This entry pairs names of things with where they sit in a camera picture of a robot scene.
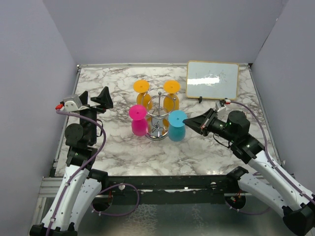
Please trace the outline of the blue wine glass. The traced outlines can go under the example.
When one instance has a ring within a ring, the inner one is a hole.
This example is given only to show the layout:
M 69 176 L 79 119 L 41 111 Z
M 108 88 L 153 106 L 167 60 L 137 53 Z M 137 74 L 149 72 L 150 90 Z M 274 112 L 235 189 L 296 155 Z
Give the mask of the blue wine glass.
M 172 111 L 169 114 L 168 122 L 169 122 L 169 129 L 168 129 L 168 137 L 170 140 L 174 142 L 179 142 L 184 139 L 186 135 L 185 124 L 183 121 L 187 119 L 187 115 L 185 112 L 180 110 Z

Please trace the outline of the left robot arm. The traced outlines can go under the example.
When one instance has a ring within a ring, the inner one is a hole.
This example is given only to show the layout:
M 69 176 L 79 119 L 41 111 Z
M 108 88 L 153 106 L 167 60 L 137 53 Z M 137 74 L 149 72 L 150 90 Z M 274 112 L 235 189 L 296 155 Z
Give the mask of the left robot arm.
M 65 98 L 55 107 L 56 113 L 79 118 L 64 131 L 69 147 L 65 173 L 55 199 L 46 216 L 32 225 L 31 236 L 76 236 L 78 226 L 94 197 L 108 190 L 107 173 L 92 169 L 104 148 L 106 132 L 97 116 L 113 108 L 109 88 L 96 97 L 88 92 Z

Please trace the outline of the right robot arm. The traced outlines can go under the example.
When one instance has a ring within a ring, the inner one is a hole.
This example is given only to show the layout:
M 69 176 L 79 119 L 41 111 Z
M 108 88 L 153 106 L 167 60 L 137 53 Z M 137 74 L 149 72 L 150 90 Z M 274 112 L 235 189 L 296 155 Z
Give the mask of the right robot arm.
M 226 180 L 229 191 L 242 189 L 256 196 L 276 211 L 297 236 L 304 236 L 314 228 L 314 193 L 290 175 L 270 156 L 267 146 L 249 133 L 251 123 L 242 111 L 230 112 L 224 122 L 215 110 L 209 109 L 183 123 L 203 136 L 213 133 L 229 141 L 232 153 L 268 181 L 265 184 L 248 173 L 235 175 Z

